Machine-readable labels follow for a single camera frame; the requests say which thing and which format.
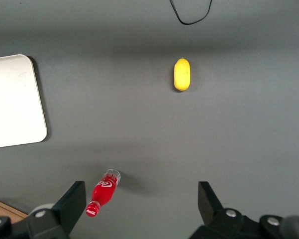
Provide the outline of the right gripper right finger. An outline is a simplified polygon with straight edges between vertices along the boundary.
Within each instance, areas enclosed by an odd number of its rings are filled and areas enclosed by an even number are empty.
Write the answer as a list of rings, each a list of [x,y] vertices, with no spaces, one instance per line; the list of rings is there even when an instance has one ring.
[[[289,239],[287,221],[263,215],[254,221],[234,208],[225,208],[207,181],[198,183],[198,208],[203,221],[191,239]]]

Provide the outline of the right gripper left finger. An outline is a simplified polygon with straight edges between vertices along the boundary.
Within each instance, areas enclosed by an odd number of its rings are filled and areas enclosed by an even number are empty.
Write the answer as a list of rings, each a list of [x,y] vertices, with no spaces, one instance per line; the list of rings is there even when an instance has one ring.
[[[14,224],[0,216],[0,239],[68,239],[85,207],[85,182],[76,181],[50,209],[37,209]]]

